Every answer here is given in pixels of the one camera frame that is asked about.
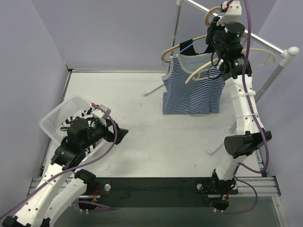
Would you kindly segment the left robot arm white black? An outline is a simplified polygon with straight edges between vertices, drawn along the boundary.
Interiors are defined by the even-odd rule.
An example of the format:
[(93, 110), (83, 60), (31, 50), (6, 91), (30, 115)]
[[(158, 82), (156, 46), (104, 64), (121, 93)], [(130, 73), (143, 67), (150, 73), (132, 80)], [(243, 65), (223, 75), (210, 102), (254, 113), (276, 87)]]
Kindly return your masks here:
[(40, 184), (22, 202), (23, 207), (14, 216), (4, 218), (4, 227), (49, 226), (76, 197), (95, 191), (95, 175), (81, 164), (86, 149), (101, 139), (117, 145), (128, 130), (119, 128), (111, 118), (94, 118), (92, 123), (90, 125), (85, 118), (76, 118), (70, 122), (67, 136), (55, 151)]

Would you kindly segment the blue white striped tank top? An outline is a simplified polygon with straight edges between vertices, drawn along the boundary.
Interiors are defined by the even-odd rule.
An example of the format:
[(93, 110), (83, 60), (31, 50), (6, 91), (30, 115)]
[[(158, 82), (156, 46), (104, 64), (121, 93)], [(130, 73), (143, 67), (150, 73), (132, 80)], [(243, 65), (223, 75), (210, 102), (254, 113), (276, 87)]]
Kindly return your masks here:
[(170, 57), (168, 74), (162, 77), (166, 91), (162, 95), (164, 114), (209, 114), (220, 111), (220, 99), (225, 82), (220, 71), (212, 65), (197, 73), (186, 83), (187, 78), (199, 67), (210, 62), (211, 54)]

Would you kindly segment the black white striped tank top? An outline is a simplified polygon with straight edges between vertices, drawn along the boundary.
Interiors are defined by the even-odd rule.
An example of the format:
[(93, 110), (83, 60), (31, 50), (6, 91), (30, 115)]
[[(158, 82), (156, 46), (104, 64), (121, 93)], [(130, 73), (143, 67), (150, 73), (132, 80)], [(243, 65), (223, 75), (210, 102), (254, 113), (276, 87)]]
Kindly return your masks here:
[(98, 150), (105, 136), (105, 119), (98, 117), (97, 109), (90, 107), (75, 116), (70, 116), (59, 128), (65, 132), (67, 142), (80, 146), (87, 155), (92, 155)]

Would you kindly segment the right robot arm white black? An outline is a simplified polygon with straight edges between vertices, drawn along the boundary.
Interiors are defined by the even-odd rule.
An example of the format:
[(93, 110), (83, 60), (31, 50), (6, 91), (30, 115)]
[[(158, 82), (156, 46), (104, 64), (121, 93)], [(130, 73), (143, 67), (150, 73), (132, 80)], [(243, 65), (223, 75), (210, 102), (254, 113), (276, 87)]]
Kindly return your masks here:
[(238, 166), (272, 138), (259, 120), (252, 88), (252, 70), (243, 53), (241, 38), (245, 27), (239, 22), (224, 22), (214, 17), (207, 29), (206, 43), (218, 56), (216, 64), (228, 88), (236, 117), (235, 135), (224, 138), (225, 156), (213, 171), (210, 188), (220, 193), (235, 184)]

